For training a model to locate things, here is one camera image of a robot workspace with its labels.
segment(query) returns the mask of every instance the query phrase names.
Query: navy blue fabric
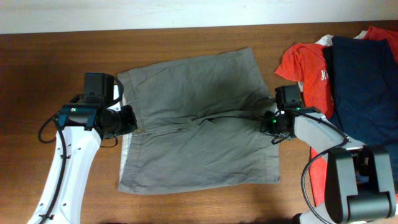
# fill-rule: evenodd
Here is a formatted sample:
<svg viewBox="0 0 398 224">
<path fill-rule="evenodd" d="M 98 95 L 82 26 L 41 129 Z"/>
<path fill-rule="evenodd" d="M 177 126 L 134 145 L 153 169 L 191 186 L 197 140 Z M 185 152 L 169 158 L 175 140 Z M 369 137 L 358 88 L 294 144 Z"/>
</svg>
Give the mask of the navy blue fabric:
<svg viewBox="0 0 398 224">
<path fill-rule="evenodd" d="M 332 41 L 336 113 L 331 122 L 368 145 L 384 145 L 397 181 L 398 65 L 388 41 Z"/>
</svg>

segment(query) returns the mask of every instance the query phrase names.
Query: wood surface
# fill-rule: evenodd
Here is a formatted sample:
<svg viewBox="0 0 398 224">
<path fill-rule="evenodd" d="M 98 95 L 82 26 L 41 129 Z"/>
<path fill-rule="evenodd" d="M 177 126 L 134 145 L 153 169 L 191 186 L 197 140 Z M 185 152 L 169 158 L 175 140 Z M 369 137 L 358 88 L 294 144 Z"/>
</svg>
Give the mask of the wood surface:
<svg viewBox="0 0 398 224">
<path fill-rule="evenodd" d="M 85 72 L 115 75 L 157 62 L 252 47 L 273 90 L 292 83 L 274 74 L 292 44 L 312 43 L 325 34 L 354 37 L 369 26 L 398 30 L 397 21 L 382 21 L 0 35 L 0 223 L 26 223 L 32 216 L 54 152 L 53 144 L 39 143 L 37 131 L 83 91 Z M 48 128 L 44 137 L 54 133 Z M 308 210 L 300 175 L 309 147 L 299 140 L 284 142 L 279 158 L 280 184 L 142 196 L 116 190 L 120 145 L 100 149 L 91 166 L 81 222 L 281 223 L 281 218 Z M 381 223 L 394 222 L 398 219 Z"/>
</svg>

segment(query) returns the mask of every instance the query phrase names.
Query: white background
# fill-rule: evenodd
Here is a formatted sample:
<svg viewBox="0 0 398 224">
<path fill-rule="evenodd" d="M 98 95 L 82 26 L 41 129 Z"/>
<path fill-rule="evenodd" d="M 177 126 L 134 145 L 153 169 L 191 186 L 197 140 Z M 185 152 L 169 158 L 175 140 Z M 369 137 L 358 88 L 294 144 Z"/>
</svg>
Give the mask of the white background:
<svg viewBox="0 0 398 224">
<path fill-rule="evenodd" d="M 397 0 L 3 0 L 0 34 L 398 19 Z"/>
</svg>

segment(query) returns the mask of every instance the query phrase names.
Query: pile of clothes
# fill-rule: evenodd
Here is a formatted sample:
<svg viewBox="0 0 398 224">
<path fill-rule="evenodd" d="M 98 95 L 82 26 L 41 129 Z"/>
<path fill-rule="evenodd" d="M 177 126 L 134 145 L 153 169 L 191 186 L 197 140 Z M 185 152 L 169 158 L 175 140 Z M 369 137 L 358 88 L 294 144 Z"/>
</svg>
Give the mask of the pile of clothes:
<svg viewBox="0 0 398 224">
<path fill-rule="evenodd" d="M 275 73 L 299 82 L 305 106 L 320 109 L 346 134 L 383 145 L 397 183 L 397 63 L 398 32 L 369 27 L 353 39 L 326 35 L 314 44 L 295 44 Z M 326 167 L 320 159 L 310 169 L 316 205 L 324 201 Z"/>
</svg>

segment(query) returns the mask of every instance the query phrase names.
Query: dark blue cloth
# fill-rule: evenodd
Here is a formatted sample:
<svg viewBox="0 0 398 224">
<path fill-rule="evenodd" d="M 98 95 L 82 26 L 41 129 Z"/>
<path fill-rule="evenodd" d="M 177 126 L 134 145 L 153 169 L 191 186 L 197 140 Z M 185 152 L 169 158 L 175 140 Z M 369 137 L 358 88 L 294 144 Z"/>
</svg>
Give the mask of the dark blue cloth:
<svg viewBox="0 0 398 224">
<path fill-rule="evenodd" d="M 367 145 L 384 145 L 397 181 L 398 65 L 388 41 L 332 41 L 336 113 L 331 122 Z"/>
</svg>

